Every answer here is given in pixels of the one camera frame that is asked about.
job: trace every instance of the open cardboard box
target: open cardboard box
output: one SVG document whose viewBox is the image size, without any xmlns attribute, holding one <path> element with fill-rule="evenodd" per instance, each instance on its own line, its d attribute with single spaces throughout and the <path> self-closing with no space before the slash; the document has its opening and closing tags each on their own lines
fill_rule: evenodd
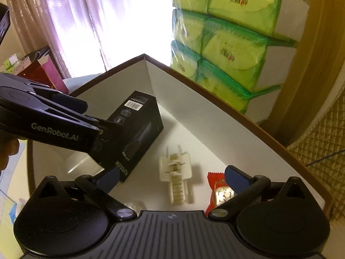
<svg viewBox="0 0 345 259">
<path fill-rule="evenodd" d="M 86 83 L 71 95 L 87 101 L 87 114 L 108 118 L 135 90 L 154 95 L 164 130 L 124 183 L 110 195 L 125 203 L 142 201 L 149 210 L 205 210 L 211 189 L 208 172 L 224 172 L 234 165 L 254 176 L 262 174 L 284 182 L 299 176 L 326 214 L 332 197 L 324 186 L 276 140 L 232 107 L 171 68 L 141 55 Z M 191 157 L 188 180 L 190 204 L 170 205 L 168 185 L 159 180 L 159 157 L 166 147 Z M 46 175 L 73 180 L 63 167 L 73 151 L 39 142 L 28 143 L 28 179 L 31 192 Z"/>
</svg>

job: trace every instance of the wooden panel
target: wooden panel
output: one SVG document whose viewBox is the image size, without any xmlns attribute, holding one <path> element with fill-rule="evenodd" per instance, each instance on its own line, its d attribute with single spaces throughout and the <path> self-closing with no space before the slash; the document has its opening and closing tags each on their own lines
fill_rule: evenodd
<svg viewBox="0 0 345 259">
<path fill-rule="evenodd" d="M 287 146 L 306 130 L 345 59 L 345 0 L 308 0 L 306 28 L 290 73 L 262 127 Z"/>
</svg>

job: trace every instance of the black cable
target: black cable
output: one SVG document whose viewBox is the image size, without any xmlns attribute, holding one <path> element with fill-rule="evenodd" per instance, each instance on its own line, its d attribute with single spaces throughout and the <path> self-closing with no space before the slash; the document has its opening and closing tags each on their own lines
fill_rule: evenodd
<svg viewBox="0 0 345 259">
<path fill-rule="evenodd" d="M 342 150 L 340 150 L 340 151 L 338 151 L 338 152 L 335 152 L 335 153 L 333 153 L 333 154 L 330 154 L 330 155 L 328 155 L 328 156 L 326 156 L 326 157 L 323 157 L 323 158 L 321 158 L 321 159 L 319 159 L 319 160 L 317 160 L 317 161 L 313 161 L 312 163 L 307 164 L 306 166 L 310 166 L 310 165 L 316 164 L 316 163 L 318 163 L 318 162 L 321 162 L 321 161 L 323 161 L 323 160 L 325 160 L 325 159 L 328 159 L 328 158 L 330 158 L 330 157 L 333 157 L 333 156 L 335 156 L 335 155 L 337 155 L 337 154 L 340 154 L 340 153 L 342 153 L 342 152 L 345 152 L 345 149 L 342 149 Z"/>
</svg>

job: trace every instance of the ribbed gray panel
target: ribbed gray panel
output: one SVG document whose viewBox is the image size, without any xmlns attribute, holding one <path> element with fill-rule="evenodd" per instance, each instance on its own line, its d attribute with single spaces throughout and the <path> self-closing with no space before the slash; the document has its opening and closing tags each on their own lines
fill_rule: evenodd
<svg viewBox="0 0 345 259">
<path fill-rule="evenodd" d="M 24 255 L 23 259 L 34 259 Z M 75 259 L 267 259 L 245 247 L 226 223 L 202 211 L 144 211 L 114 226 L 94 249 Z M 322 259 L 321 255 L 309 259 Z"/>
</svg>

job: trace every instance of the quilted fabric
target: quilted fabric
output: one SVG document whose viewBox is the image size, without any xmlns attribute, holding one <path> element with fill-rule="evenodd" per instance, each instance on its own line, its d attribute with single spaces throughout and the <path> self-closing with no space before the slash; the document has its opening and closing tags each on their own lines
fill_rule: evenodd
<svg viewBox="0 0 345 259">
<path fill-rule="evenodd" d="M 345 85 L 311 130 L 287 149 L 304 165 L 345 149 Z M 345 218 L 345 152 L 308 166 L 334 197 L 332 220 Z"/>
</svg>

